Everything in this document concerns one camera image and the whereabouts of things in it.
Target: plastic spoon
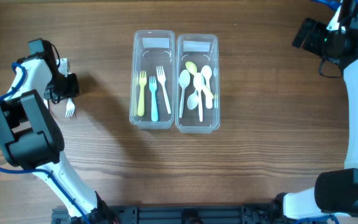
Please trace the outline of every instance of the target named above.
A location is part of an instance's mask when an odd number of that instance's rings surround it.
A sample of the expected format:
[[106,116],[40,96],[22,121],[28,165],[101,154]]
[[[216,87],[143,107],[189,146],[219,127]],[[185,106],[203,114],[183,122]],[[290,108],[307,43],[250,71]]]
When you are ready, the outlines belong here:
[[198,116],[200,117],[200,122],[203,122],[203,99],[201,97],[201,91],[204,86],[204,78],[201,73],[197,73],[194,76],[193,85],[198,91]]
[[[205,82],[206,82],[206,87],[208,88],[209,91],[211,91],[211,86],[209,85],[209,79],[212,77],[212,69],[210,66],[205,65],[202,69],[201,69],[201,74],[203,74],[204,78],[205,78]],[[209,97],[208,95],[206,95],[205,98],[205,107],[207,107],[208,109],[211,109],[213,106],[212,103],[212,98]]]
[[185,89],[190,84],[190,73],[188,70],[183,70],[179,76],[179,85],[181,86],[179,118],[183,116],[183,104],[185,102]]
[[187,108],[189,108],[189,110],[193,110],[194,108],[196,108],[198,105],[198,95],[197,95],[197,90],[194,91],[194,93],[192,93],[189,98],[187,98]]
[[193,62],[186,62],[186,69],[190,72],[192,75],[197,74],[197,66]]

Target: wood grain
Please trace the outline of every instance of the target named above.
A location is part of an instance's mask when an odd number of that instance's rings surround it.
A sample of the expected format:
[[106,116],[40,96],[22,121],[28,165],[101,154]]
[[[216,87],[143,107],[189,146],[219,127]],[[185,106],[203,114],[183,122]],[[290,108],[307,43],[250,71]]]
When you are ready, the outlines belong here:
[[[65,102],[51,109],[65,152],[109,204],[268,202],[343,168],[345,84],[319,77],[319,59],[291,46],[304,18],[332,15],[297,0],[0,4],[0,95],[12,83],[11,62],[29,54],[27,41],[43,37],[80,79],[76,119],[64,118]],[[139,29],[217,35],[221,127],[213,134],[131,125]],[[9,167],[1,151],[0,166]],[[33,175],[0,174],[0,223],[49,223],[59,205]]]

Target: clear plastic container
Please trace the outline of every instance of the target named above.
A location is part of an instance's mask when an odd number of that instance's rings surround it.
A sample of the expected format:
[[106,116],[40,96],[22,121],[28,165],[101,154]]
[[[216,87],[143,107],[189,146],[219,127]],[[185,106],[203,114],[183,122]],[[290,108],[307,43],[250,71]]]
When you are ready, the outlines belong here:
[[[131,105],[129,120],[142,129],[168,129],[173,123],[175,114],[174,94],[175,86],[175,34],[169,30],[138,30],[134,37],[134,51],[132,57]],[[157,80],[157,67],[162,66],[165,72],[165,88],[170,104],[171,113],[168,114],[163,95],[163,88]],[[144,115],[138,116],[140,86],[137,85],[137,76],[140,71],[146,71],[147,83],[144,86]],[[157,82],[156,102],[158,121],[151,119],[152,94],[149,89],[150,76]]]
[[[176,86],[176,112],[175,124],[182,133],[212,133],[220,125],[219,108],[219,48],[218,38],[211,34],[183,34],[177,39],[177,70],[175,77]],[[205,105],[205,94],[202,93],[203,122],[200,122],[198,107],[189,110],[187,107],[188,97],[195,92],[193,86],[193,75],[190,75],[190,84],[185,89],[185,102],[183,105],[183,116],[179,118],[181,86],[179,76],[186,69],[186,62],[193,62],[197,66],[197,72],[205,65],[209,65],[213,71],[209,80],[211,92],[214,95],[213,107],[207,109]]]

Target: wooden table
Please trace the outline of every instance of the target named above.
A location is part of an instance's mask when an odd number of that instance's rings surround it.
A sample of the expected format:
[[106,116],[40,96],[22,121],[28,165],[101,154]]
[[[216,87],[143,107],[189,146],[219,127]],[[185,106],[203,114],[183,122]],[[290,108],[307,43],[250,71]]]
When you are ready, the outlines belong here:
[[[29,54],[27,42],[50,40],[82,90],[76,119],[64,117],[65,102],[51,113],[73,167],[108,204],[269,202],[343,168],[345,84],[320,77],[319,58],[291,46],[304,18],[328,22],[332,15],[297,0],[0,4],[0,95],[13,81],[11,62]],[[131,125],[139,29],[219,38],[221,127],[213,134]],[[10,167],[1,151],[0,166]],[[0,173],[0,223],[49,223],[58,205],[33,175]]]

